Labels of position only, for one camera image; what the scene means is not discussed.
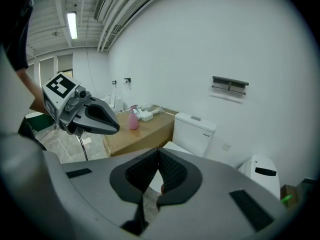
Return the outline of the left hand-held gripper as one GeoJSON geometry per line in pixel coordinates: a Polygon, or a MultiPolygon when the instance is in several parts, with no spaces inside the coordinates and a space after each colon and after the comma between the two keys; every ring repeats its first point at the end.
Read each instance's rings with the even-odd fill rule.
{"type": "Polygon", "coordinates": [[[43,104],[56,124],[69,135],[114,135],[120,130],[116,114],[103,100],[92,97],[81,82],[59,72],[42,85],[43,104]],[[85,106],[85,116],[78,113],[85,106]]]}

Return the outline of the ceiling air vent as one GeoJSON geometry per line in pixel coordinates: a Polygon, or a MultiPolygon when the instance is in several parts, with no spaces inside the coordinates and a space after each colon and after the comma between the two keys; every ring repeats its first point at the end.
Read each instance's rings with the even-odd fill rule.
{"type": "Polygon", "coordinates": [[[103,18],[105,17],[106,9],[107,9],[107,0],[98,0],[95,7],[93,18],[96,21],[102,21],[103,18]]]}

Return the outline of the white low tankless toilet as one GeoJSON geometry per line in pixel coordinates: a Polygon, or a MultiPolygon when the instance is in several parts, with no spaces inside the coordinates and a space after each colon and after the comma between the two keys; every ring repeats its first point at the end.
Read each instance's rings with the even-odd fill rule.
{"type": "Polygon", "coordinates": [[[115,109],[115,100],[116,100],[116,97],[114,94],[112,95],[106,95],[104,98],[102,98],[102,101],[104,101],[105,103],[108,104],[108,106],[114,110],[115,109]]]}

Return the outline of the person's left forearm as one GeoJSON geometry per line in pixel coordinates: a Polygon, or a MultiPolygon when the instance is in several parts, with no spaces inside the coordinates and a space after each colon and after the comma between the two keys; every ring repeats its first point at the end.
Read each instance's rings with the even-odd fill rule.
{"type": "Polygon", "coordinates": [[[35,112],[39,112],[42,114],[49,115],[48,111],[46,110],[44,106],[44,98],[43,98],[43,91],[27,74],[27,71],[25,68],[19,69],[16,71],[17,76],[20,78],[20,80],[23,82],[25,87],[31,92],[31,94],[34,96],[34,100],[29,107],[30,110],[33,110],[35,112]]]}

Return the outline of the dark grey towel rack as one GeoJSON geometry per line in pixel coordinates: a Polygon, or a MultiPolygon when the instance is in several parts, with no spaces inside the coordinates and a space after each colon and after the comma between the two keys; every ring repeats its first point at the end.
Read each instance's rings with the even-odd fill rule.
{"type": "Polygon", "coordinates": [[[225,90],[228,92],[234,92],[234,93],[238,93],[238,94],[242,94],[242,95],[246,95],[246,92],[233,90],[232,87],[236,87],[236,88],[240,88],[240,89],[245,90],[246,86],[249,86],[248,82],[240,81],[240,80],[236,80],[236,79],[231,79],[231,78],[226,78],[226,77],[220,77],[220,76],[213,76],[212,80],[213,80],[213,85],[211,86],[212,88],[221,89],[221,90],[225,90]],[[227,87],[226,88],[220,87],[217,84],[218,85],[226,85],[227,87]]]}

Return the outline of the ceiling tube lamp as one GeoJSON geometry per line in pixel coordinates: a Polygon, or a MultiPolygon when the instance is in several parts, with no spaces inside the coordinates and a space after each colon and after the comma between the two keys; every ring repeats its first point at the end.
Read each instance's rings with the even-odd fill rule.
{"type": "Polygon", "coordinates": [[[70,11],[67,13],[67,22],[68,22],[71,39],[76,40],[78,38],[78,32],[77,32],[77,13],[75,11],[70,11]]]}

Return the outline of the white compact toilet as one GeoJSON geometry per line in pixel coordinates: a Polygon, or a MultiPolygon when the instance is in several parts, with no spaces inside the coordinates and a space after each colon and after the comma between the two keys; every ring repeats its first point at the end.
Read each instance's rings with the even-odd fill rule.
{"type": "Polygon", "coordinates": [[[119,96],[118,92],[114,92],[114,112],[119,113],[124,110],[122,97],[119,96]]]}

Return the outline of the large cardboard box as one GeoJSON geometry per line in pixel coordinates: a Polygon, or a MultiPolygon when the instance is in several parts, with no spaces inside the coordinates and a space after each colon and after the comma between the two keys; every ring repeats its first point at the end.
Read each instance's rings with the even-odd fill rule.
{"type": "Polygon", "coordinates": [[[146,148],[162,148],[173,139],[174,121],[177,111],[167,108],[155,114],[153,119],[139,121],[139,128],[129,129],[130,111],[116,114],[119,131],[114,135],[103,135],[102,141],[108,157],[132,153],[146,148]]]}

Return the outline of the white oval smart toilet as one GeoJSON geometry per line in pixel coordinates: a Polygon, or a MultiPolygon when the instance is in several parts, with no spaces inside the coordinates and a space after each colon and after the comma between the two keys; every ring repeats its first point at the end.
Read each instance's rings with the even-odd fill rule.
{"type": "Polygon", "coordinates": [[[238,168],[238,171],[267,189],[280,200],[279,174],[271,159],[263,155],[254,154],[238,168]]]}

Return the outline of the white toilet with tank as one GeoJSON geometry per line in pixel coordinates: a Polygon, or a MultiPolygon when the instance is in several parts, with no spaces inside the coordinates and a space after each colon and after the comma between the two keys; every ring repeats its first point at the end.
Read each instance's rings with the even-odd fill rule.
{"type": "Polygon", "coordinates": [[[174,116],[172,142],[198,157],[203,157],[217,126],[203,118],[179,112],[174,116]]]}

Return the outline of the wooden step platform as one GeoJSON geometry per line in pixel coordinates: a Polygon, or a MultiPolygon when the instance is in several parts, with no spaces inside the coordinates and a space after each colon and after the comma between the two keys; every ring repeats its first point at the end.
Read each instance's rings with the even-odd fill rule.
{"type": "Polygon", "coordinates": [[[280,188],[280,200],[287,195],[293,195],[288,205],[282,203],[287,209],[291,209],[302,203],[311,194],[316,181],[314,179],[305,178],[297,186],[285,184],[280,188]]]}

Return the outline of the pink spray bottle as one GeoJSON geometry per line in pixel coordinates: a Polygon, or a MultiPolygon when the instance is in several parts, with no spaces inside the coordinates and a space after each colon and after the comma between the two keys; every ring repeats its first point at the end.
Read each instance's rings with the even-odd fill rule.
{"type": "Polygon", "coordinates": [[[134,111],[136,108],[137,108],[137,105],[132,105],[130,107],[129,116],[128,116],[128,127],[130,130],[136,130],[139,128],[139,120],[134,111]]]}

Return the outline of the person's black shirt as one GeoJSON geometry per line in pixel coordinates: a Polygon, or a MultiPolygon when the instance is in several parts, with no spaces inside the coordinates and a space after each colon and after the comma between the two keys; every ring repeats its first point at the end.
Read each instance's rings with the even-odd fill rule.
{"type": "Polygon", "coordinates": [[[27,0],[19,10],[13,23],[9,25],[8,33],[3,39],[4,50],[15,71],[28,68],[26,46],[29,21],[33,9],[34,1],[27,0]]]}

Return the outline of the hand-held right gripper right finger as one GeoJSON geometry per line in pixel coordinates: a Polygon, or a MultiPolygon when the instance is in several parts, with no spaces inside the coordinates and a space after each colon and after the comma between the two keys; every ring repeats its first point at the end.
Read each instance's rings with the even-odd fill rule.
{"type": "Polygon", "coordinates": [[[199,168],[202,184],[187,202],[163,206],[143,232],[148,240],[241,240],[256,233],[230,195],[244,190],[273,219],[286,209],[267,189],[218,161],[171,150],[199,168]]]}

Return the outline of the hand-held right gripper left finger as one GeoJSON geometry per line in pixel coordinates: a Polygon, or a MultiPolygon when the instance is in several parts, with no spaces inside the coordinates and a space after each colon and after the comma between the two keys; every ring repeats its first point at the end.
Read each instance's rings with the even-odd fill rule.
{"type": "Polygon", "coordinates": [[[62,166],[82,203],[76,214],[87,240],[160,240],[157,220],[147,224],[145,198],[158,167],[158,149],[62,166]]]}

